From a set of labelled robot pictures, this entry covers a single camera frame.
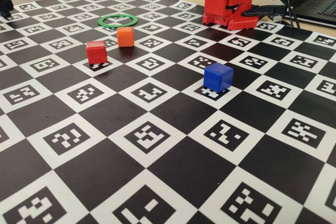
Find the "cube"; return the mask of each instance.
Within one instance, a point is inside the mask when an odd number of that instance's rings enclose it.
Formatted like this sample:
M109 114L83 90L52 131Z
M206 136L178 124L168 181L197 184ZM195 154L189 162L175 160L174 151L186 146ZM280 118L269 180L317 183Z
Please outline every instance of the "cube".
M133 27L118 27L117 39L119 47L134 47Z
M89 64L99 64L107 62L107 52L105 41L89 41L86 43L86 54Z
M203 85L217 93L232 85L233 68L215 63L204 69Z

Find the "orange cube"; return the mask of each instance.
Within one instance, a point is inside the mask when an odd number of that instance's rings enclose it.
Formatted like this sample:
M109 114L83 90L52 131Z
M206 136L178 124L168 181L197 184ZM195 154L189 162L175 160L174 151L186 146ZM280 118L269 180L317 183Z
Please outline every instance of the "orange cube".
M133 27L118 27L117 39L119 47L134 47Z

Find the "green ring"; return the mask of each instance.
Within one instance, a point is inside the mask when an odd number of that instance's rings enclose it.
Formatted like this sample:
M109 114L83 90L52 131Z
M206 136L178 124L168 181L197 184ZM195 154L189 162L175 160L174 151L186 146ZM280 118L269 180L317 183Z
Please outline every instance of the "green ring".
M108 19L108 18L113 18L113 17L126 17L126 18L130 18L132 21L127 23L127 24L124 24L124 25L108 25L106 23L104 23L104 20L105 19ZM118 28L118 27L125 27L125 26L133 26L135 25L137 22L138 22L138 18L133 16L133 15L128 15L128 14L112 14L112 15L108 15L108 16L105 16L105 17L101 17L99 20L98 20L98 25L102 26L102 27L106 27L106 28Z

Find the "blue cube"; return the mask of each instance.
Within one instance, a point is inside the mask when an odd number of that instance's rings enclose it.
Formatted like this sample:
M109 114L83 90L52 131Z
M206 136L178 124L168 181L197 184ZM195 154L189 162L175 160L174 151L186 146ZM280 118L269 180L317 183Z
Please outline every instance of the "blue cube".
M217 93L232 85L233 68L215 63L204 69L203 85Z

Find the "checkerboard mat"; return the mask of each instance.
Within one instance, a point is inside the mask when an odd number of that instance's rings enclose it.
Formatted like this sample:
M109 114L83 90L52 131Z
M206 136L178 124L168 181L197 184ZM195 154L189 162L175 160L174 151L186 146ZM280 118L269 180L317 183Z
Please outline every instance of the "checkerboard mat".
M336 223L336 38L203 11L44 0L0 19L0 223ZM133 48L109 14L139 18ZM222 93L215 62L235 70Z

